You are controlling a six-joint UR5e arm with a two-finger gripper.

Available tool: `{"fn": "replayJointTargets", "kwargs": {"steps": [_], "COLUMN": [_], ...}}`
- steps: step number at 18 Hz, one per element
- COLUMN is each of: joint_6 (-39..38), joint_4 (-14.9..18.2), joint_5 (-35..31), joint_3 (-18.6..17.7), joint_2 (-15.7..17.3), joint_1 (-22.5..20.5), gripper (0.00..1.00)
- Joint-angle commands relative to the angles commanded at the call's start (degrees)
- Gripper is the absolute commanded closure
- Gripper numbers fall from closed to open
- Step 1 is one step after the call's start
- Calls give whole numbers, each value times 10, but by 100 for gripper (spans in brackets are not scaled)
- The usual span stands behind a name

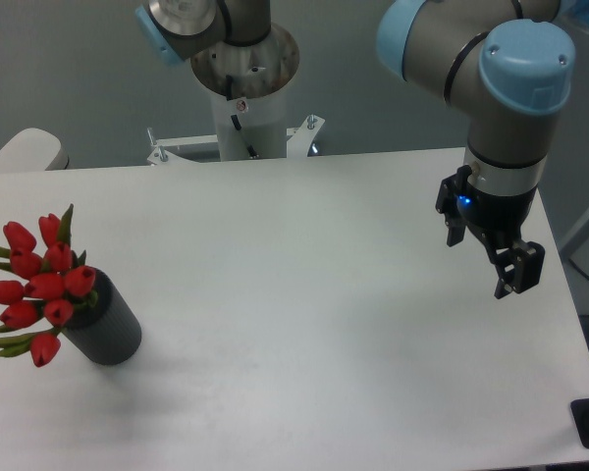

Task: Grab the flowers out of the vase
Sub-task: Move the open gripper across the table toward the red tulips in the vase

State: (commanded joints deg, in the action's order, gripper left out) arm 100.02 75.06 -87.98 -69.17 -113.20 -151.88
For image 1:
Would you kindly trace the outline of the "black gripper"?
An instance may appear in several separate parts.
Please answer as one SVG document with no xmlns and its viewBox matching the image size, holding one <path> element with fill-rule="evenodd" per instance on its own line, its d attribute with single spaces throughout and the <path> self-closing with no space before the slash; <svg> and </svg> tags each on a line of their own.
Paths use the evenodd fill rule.
<svg viewBox="0 0 589 471">
<path fill-rule="evenodd" d="M 435 209 L 445 217 L 449 247 L 464 239 L 466 224 L 481 237 L 498 280 L 497 299 L 523 293 L 539 284 L 545 248 L 525 241 L 521 226 L 536 192 L 541 165 L 502 168 L 466 161 L 456 175 L 441 181 Z"/>
</svg>

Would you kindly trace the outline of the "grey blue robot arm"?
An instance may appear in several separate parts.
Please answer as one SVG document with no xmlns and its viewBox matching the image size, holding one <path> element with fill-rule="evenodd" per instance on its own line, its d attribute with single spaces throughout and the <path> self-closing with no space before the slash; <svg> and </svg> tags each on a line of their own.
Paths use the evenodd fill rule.
<svg viewBox="0 0 589 471">
<path fill-rule="evenodd" d="M 380 63 L 465 113 L 462 165 L 436 209 L 448 245 L 466 234 L 498 274 L 496 297 L 540 280 L 545 251 L 521 236 L 570 94 L 575 48 L 555 25 L 563 1 L 397 1 L 376 35 Z M 162 61 L 189 63 L 210 94 L 222 160 L 293 152 L 284 91 L 299 50 L 266 1 L 146 1 L 135 12 Z"/>
</svg>

